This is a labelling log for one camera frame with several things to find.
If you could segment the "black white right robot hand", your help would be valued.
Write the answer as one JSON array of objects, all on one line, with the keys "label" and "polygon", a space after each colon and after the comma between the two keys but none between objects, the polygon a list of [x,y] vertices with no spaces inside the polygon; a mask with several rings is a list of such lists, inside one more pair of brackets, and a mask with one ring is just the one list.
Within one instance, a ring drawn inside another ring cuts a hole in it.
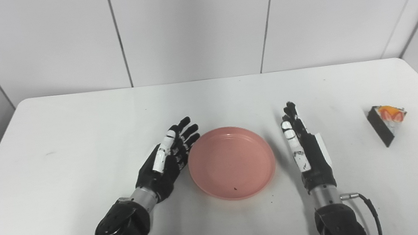
[{"label": "black white right robot hand", "polygon": [[337,186],[322,136],[307,130],[293,102],[287,102],[283,111],[281,129],[301,172],[306,191],[310,193],[317,186]]}]

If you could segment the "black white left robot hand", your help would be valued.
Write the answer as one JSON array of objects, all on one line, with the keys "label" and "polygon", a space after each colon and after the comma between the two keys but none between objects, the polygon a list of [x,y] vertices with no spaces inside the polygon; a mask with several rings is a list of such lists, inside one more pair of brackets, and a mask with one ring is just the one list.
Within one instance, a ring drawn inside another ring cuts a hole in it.
[{"label": "black white left robot hand", "polygon": [[199,126],[186,116],[165,133],[138,172],[137,188],[148,189],[157,201],[167,199],[174,190],[174,183],[189,160],[190,151],[200,138]]}]

